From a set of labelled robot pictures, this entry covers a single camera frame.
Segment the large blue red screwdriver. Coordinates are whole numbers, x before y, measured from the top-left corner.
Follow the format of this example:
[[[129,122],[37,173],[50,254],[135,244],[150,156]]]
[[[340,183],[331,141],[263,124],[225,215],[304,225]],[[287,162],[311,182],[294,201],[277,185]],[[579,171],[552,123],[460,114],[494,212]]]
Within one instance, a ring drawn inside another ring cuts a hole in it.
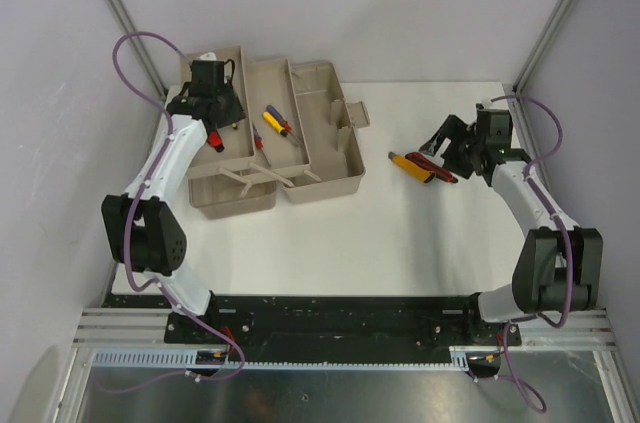
[[[255,125],[252,125],[252,130],[253,130],[253,137],[254,137],[255,146],[261,152],[261,154],[263,155],[267,166],[270,167],[271,166],[271,162],[270,162],[270,160],[268,158],[268,155],[266,153],[263,139],[262,139],[262,137],[261,137],[261,135],[260,135],[260,133],[259,133],[259,131],[256,128]]]

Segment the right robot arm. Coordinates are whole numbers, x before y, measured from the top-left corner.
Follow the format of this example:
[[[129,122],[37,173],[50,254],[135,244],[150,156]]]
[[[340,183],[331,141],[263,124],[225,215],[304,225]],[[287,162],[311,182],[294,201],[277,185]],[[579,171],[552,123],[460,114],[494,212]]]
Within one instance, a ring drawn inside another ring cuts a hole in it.
[[[572,312],[595,308],[604,242],[594,228],[569,217],[544,188],[528,153],[512,145],[513,120],[507,110],[478,107],[466,123],[449,115],[419,151],[440,156],[445,170],[465,179],[477,175],[506,203],[524,243],[509,284],[481,292],[477,310],[461,319],[463,336],[484,344],[497,323],[549,318],[561,327]]]

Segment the small blue red screwdriver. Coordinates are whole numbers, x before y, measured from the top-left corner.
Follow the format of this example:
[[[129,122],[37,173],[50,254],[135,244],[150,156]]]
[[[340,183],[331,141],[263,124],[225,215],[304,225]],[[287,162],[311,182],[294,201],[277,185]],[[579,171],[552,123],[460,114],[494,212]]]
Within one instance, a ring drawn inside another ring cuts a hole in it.
[[[302,141],[295,135],[292,126],[280,114],[280,112],[272,105],[267,105],[266,111],[273,115],[278,120],[278,122],[289,132],[289,136],[287,138],[289,138],[296,146],[301,147]]]

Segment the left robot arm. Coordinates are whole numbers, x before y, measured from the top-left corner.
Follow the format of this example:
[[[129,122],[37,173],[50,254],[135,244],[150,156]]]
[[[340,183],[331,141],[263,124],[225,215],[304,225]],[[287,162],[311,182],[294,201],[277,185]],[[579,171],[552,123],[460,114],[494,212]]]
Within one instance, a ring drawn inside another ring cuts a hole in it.
[[[245,112],[233,86],[233,59],[205,53],[190,70],[190,81],[161,108],[166,134],[124,192],[104,198],[101,212],[113,257],[124,265],[131,289],[157,287],[174,311],[189,315],[187,332],[207,343],[219,335],[221,319],[208,310],[211,291],[185,263],[187,237],[170,201],[198,151],[208,145],[223,152],[220,130],[237,125]]]

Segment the yellow utility knife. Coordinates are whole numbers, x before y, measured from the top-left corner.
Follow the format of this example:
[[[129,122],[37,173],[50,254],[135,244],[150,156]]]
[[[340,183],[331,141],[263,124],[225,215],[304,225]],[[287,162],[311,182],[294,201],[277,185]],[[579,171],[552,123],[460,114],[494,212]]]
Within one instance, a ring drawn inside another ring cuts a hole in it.
[[[423,184],[429,183],[436,177],[434,172],[421,168],[420,166],[411,162],[409,159],[400,154],[389,152],[388,158],[401,170]]]

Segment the yellow handle screwdriver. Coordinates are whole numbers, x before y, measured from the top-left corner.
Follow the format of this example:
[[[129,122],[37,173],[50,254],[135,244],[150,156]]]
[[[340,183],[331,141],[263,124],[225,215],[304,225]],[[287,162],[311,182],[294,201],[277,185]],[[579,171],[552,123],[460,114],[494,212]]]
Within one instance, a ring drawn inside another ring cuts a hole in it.
[[[278,122],[278,120],[268,111],[262,113],[264,120],[283,138],[289,136],[289,132]]]

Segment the red black utility knife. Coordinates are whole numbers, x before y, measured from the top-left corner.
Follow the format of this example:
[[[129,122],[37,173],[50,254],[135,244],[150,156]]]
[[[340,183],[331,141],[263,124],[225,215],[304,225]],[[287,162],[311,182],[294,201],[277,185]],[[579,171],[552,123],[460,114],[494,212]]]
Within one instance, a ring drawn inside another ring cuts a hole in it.
[[[405,157],[420,168],[431,171],[437,179],[443,182],[451,184],[458,182],[458,179],[449,170],[429,160],[420,152],[410,152]]]

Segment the red folding knife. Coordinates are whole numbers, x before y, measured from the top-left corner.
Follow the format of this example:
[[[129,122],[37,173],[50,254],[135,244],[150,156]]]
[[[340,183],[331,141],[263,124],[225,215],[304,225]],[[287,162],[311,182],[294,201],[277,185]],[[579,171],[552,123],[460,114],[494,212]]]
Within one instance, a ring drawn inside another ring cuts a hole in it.
[[[225,150],[223,139],[217,130],[212,131],[207,138],[207,143],[217,152],[222,153]]]

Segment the beige plastic tool box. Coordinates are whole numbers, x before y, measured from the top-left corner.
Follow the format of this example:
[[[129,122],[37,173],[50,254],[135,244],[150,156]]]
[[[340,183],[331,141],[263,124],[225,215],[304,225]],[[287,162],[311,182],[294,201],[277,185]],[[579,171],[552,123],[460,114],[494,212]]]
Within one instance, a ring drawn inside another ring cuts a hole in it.
[[[218,130],[187,171],[190,205],[210,219],[355,193],[365,175],[357,131],[363,102],[347,101],[333,63],[255,60],[239,46],[196,52],[225,64],[245,119]]]

